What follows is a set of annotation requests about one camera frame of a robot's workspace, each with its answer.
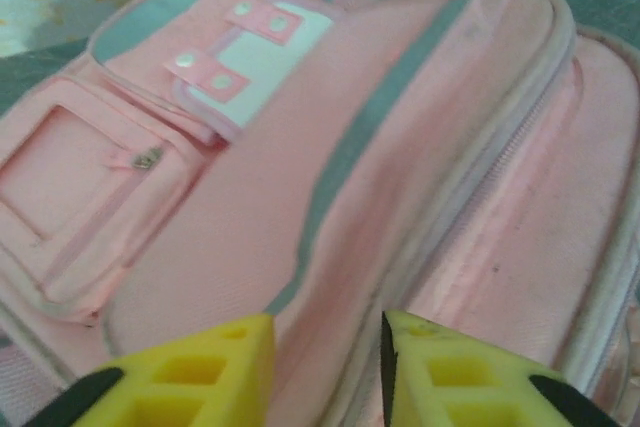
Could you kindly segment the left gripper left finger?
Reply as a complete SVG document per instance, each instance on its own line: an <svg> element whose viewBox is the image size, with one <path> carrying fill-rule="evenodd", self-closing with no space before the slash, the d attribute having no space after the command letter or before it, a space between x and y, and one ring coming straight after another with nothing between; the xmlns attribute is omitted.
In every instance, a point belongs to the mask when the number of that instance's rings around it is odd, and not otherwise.
<svg viewBox="0 0 640 427"><path fill-rule="evenodd" d="M37 414L40 426L262 426L274 319L255 314L116 358Z"/></svg>

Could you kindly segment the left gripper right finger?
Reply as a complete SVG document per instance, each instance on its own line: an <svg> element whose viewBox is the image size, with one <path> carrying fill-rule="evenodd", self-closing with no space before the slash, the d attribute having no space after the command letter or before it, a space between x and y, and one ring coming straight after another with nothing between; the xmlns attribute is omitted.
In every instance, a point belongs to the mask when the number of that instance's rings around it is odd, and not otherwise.
<svg viewBox="0 0 640 427"><path fill-rule="evenodd" d="M387 426L612 426L560 373L419 316L381 317Z"/></svg>

